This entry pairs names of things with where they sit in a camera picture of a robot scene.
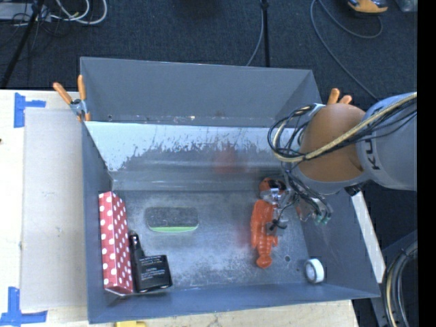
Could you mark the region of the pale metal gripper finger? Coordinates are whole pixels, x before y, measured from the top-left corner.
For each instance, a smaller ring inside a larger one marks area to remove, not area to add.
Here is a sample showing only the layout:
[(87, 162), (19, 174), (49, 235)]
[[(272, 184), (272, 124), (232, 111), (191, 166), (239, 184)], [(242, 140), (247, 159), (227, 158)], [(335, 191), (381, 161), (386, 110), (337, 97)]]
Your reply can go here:
[(289, 201), (289, 192), (287, 189), (272, 188), (270, 189), (268, 202), (273, 205), (286, 205)]
[(266, 233), (270, 236), (283, 236), (287, 227), (289, 220), (288, 219), (273, 219), (270, 222), (266, 223)]

